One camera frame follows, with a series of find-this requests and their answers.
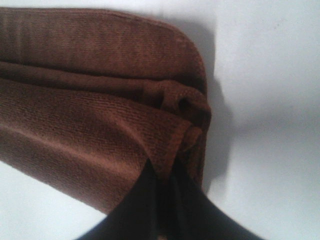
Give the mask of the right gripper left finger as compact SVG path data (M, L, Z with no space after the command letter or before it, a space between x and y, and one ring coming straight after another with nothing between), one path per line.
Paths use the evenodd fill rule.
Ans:
M179 240L171 197L148 159L124 199L80 240Z

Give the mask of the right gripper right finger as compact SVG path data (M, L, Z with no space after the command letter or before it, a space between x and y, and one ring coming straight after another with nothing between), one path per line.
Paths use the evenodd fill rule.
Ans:
M218 209L181 164L172 168L174 240L255 240L257 236Z

